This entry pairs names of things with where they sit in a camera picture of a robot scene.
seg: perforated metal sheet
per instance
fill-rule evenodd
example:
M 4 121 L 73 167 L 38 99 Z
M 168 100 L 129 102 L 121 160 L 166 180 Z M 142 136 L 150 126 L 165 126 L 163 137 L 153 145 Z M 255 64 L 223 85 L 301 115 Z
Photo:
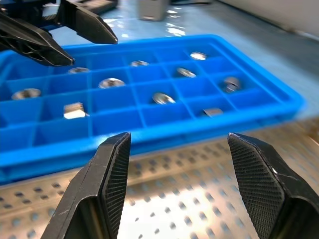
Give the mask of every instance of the perforated metal sheet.
M 248 135 L 272 144 L 319 194 L 312 119 Z M 40 238 L 77 170 L 0 188 L 0 238 Z M 257 239 L 226 139 L 134 157 L 119 239 Z

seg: stainless steel surface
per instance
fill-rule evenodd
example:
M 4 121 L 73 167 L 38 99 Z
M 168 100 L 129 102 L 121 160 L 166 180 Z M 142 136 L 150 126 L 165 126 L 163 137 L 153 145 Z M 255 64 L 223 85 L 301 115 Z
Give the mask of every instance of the stainless steel surface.
M 131 66 L 147 66 L 148 63 L 146 61 L 133 61 Z
M 191 77 L 191 78 L 196 77 L 196 75 L 193 72 L 191 72 L 191 71 L 189 71 L 189 70 L 187 70 L 185 68 L 182 68 L 182 67 L 179 67 L 177 69 L 177 72 L 179 74 L 181 74 L 182 76 Z
M 26 98 L 35 98 L 41 95 L 41 90 L 35 88 L 27 88 L 22 91 L 15 92 L 12 95 L 13 100 L 23 100 Z
M 66 119 L 75 119 L 85 117 L 87 114 L 84 112 L 83 104 L 76 102 L 64 106 L 64 117 Z
M 75 67 L 75 68 L 70 69 L 68 71 L 68 73 L 75 74 L 75 73 L 88 72 L 88 71 L 89 71 L 89 69 L 85 68 L 85 67 Z
M 225 92 L 227 93 L 237 91 L 241 88 L 240 81 L 236 77 L 227 77 L 224 82 L 226 84 Z
M 220 114 L 224 113 L 220 108 L 205 109 L 203 111 L 204 111 L 204 114 L 209 116 L 209 117 L 220 115 Z
M 319 145 L 309 137 L 316 120 L 246 134 L 272 144 L 319 193 Z M 76 173 L 0 188 L 0 238 L 40 238 Z M 238 192 L 226 137 L 132 157 L 118 238 L 257 239 Z
M 125 85 L 125 83 L 119 79 L 108 78 L 99 83 L 99 88 L 104 89 L 104 88 L 109 88 L 114 86 L 123 86 L 123 85 Z
M 207 56 L 204 53 L 198 52 L 198 51 L 194 51 L 190 54 L 191 58 L 193 58 L 194 60 L 206 60 Z
M 168 103 L 175 103 L 175 100 L 168 96 L 167 94 L 161 93 L 161 92 L 156 92 L 153 95 L 153 100 L 155 101 L 155 103 L 159 104 L 159 105 L 165 105 Z

